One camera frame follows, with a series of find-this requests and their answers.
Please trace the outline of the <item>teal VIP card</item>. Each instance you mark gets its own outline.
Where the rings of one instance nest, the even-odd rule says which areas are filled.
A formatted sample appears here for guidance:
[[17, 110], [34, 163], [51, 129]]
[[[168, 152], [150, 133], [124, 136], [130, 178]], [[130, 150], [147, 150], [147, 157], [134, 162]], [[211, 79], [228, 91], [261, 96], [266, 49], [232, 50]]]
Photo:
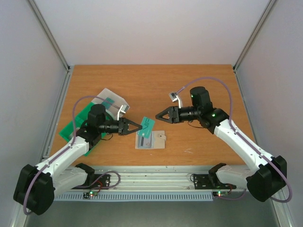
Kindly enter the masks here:
[[149, 138], [152, 133], [154, 124], [155, 124], [155, 121], [153, 119], [148, 118], [148, 117], [143, 117], [142, 122], [141, 122], [142, 129], [139, 130], [139, 132], [137, 134], [141, 137]]

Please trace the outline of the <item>beige card holder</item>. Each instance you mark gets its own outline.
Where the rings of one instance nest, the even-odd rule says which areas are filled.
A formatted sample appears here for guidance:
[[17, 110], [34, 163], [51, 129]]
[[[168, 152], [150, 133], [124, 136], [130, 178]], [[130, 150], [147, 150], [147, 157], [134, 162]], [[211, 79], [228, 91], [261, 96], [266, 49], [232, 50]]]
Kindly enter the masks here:
[[135, 149], [164, 149], [166, 139], [165, 131], [152, 131], [148, 138], [136, 134]]

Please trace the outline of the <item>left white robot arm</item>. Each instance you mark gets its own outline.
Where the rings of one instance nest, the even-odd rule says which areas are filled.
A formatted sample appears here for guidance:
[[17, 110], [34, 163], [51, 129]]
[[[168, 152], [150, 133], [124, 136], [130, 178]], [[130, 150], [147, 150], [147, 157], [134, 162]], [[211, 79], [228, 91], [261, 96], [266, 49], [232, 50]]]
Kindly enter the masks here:
[[102, 104], [91, 106], [87, 119], [74, 131], [72, 139], [54, 155], [32, 166], [27, 164], [19, 174], [13, 199], [23, 206], [25, 215], [45, 213], [56, 196], [70, 189], [85, 189], [98, 183], [95, 170], [83, 163], [67, 168], [80, 156], [91, 151], [102, 134], [128, 135], [143, 127], [127, 118], [113, 119]]

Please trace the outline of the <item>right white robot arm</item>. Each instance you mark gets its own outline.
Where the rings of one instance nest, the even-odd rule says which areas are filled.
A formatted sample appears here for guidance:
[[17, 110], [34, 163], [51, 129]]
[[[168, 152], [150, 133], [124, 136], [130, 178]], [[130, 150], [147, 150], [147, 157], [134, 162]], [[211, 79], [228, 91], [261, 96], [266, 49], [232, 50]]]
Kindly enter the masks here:
[[202, 128], [224, 141], [246, 164], [247, 169], [219, 163], [208, 171], [211, 186], [224, 183], [247, 189], [258, 201], [265, 202], [287, 183], [287, 162], [274, 157], [247, 137], [222, 109], [215, 108], [205, 87], [190, 90], [192, 106], [170, 106], [156, 114], [157, 120], [175, 124], [197, 120]]

